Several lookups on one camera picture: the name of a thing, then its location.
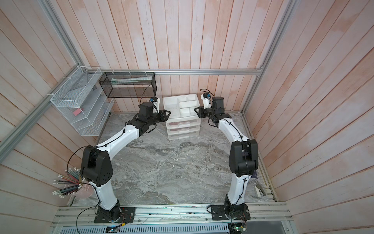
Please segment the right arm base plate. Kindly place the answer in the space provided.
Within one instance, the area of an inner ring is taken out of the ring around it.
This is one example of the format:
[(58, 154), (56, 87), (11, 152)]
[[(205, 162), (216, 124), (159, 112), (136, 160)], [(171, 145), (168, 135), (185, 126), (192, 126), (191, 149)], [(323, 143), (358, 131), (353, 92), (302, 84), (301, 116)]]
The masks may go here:
[(213, 220), (250, 220), (250, 212), (245, 203), (240, 205), (209, 205), (206, 209)]

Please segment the white plastic drawer organizer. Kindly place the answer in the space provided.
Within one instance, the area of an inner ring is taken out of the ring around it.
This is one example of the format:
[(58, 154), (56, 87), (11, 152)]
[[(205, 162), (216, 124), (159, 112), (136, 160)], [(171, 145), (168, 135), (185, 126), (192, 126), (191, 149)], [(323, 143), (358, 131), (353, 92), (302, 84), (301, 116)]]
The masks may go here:
[(166, 121), (169, 140), (196, 137), (200, 133), (201, 119), (194, 109), (200, 106), (196, 94), (163, 98), (164, 109), (170, 111)]

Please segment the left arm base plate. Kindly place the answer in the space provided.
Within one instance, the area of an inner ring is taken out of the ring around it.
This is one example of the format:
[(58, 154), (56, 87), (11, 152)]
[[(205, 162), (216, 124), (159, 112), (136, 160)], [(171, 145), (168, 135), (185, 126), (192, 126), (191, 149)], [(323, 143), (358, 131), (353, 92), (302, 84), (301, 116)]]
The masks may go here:
[(94, 223), (132, 223), (135, 207), (114, 207), (107, 211), (99, 207)]

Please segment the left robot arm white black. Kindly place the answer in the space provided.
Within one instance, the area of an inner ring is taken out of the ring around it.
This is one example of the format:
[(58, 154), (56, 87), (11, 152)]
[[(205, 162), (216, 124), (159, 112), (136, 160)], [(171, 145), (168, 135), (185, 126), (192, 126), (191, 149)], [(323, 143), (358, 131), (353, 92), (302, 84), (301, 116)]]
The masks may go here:
[(97, 146), (87, 146), (83, 151), (81, 172), (84, 179), (95, 190), (98, 198), (98, 213), (109, 222), (121, 217), (120, 202), (114, 194), (111, 179), (114, 174), (112, 159), (125, 146), (144, 133), (150, 133), (151, 126), (166, 122), (171, 112), (159, 110), (154, 102), (143, 102), (137, 113), (124, 128)]

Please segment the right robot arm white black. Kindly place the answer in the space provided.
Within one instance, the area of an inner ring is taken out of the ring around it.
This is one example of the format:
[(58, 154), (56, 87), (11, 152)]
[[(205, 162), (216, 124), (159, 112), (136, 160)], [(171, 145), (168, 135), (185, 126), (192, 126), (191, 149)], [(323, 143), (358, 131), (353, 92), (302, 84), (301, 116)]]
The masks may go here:
[(224, 211), (228, 218), (235, 219), (244, 213), (245, 191), (249, 179), (259, 167), (258, 143), (245, 136), (231, 115), (225, 112), (223, 97), (214, 97), (206, 92), (201, 99), (203, 106), (196, 107), (195, 113), (201, 119), (208, 118), (209, 125), (221, 130), (231, 143), (228, 163), (232, 181), (225, 198)]

